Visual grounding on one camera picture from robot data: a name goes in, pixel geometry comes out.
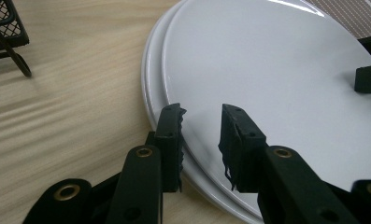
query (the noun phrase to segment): light wood surface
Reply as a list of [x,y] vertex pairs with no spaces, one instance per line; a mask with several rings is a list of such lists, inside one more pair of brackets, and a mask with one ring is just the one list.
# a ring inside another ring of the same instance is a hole
[[[141,57],[176,0],[17,0],[33,77],[0,60],[0,223],[22,223],[52,184],[119,172],[150,124]],[[164,223],[240,223],[187,182],[164,195]]]

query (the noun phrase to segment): wood grain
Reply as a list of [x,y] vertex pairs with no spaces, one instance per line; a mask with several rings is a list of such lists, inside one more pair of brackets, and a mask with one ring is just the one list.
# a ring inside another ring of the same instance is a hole
[[[0,60],[0,223],[22,223],[50,185],[119,172],[150,130],[142,52],[175,0],[18,0],[33,77]],[[188,183],[165,194],[164,223],[240,223]]]

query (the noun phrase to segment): white plate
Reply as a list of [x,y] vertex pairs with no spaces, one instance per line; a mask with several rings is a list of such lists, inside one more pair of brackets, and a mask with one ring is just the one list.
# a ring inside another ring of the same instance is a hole
[[[170,8],[153,27],[147,40],[144,51],[141,70],[141,83],[144,96],[144,103],[150,118],[152,128],[156,129],[156,124],[163,107],[167,105],[164,96],[164,86],[162,81],[162,47],[165,31],[169,22],[184,1],[179,2]],[[228,198],[197,166],[194,159],[184,149],[184,171],[187,179],[191,181],[199,192],[204,194],[211,202],[220,208],[230,212],[236,217],[248,223],[263,223],[259,218],[248,213],[241,206]]]
[[371,56],[332,18],[303,1],[189,0],[164,40],[168,103],[181,103],[186,143],[204,172],[236,194],[218,149],[221,105],[244,108],[269,145],[297,150],[321,179],[349,190],[371,178],[371,95],[354,92]]

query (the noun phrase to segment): stacked plates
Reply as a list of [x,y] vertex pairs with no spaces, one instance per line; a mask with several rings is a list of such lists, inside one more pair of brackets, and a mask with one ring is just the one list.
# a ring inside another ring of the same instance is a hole
[[353,91],[371,56],[302,0],[183,0],[150,33],[142,63],[153,128],[181,103],[184,173],[212,202],[262,223],[255,194],[231,191],[218,149],[221,105],[244,108],[269,145],[297,150],[321,179],[349,190],[371,178],[371,95]]

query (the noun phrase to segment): wooden table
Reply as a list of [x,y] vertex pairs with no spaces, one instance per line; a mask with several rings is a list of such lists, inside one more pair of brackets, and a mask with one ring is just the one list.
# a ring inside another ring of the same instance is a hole
[[[150,124],[141,58],[176,0],[18,0],[33,77],[0,60],[0,223],[22,223],[52,184],[96,185],[119,172]],[[164,195],[164,223],[240,223],[186,181]]]

